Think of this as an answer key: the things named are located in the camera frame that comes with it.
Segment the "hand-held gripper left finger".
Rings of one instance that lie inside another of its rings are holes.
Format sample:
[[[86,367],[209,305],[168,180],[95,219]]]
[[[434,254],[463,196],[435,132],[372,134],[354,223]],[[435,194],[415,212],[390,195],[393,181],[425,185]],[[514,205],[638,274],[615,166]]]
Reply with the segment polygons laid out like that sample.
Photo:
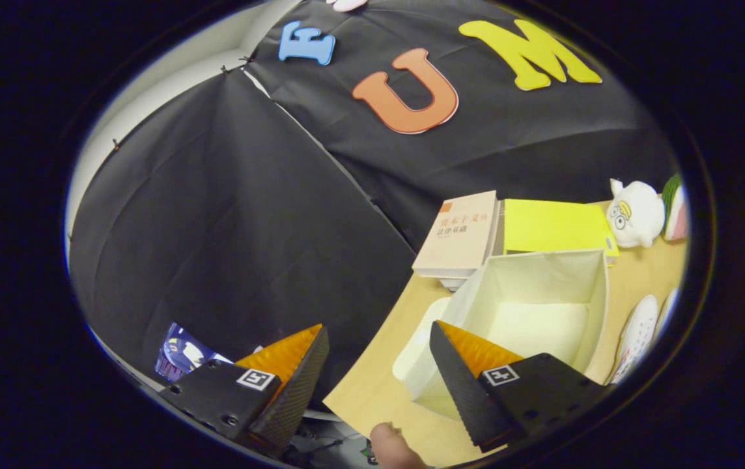
[[[191,423],[277,459],[296,434],[329,352],[316,324],[229,363],[214,358],[158,392]]]

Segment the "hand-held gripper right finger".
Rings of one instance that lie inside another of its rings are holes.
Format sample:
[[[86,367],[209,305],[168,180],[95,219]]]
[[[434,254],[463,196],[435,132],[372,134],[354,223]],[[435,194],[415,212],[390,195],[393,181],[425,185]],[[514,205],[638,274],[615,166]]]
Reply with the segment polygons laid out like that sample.
[[[549,353],[522,358],[436,320],[429,347],[468,436],[482,452],[553,433],[606,387]]]

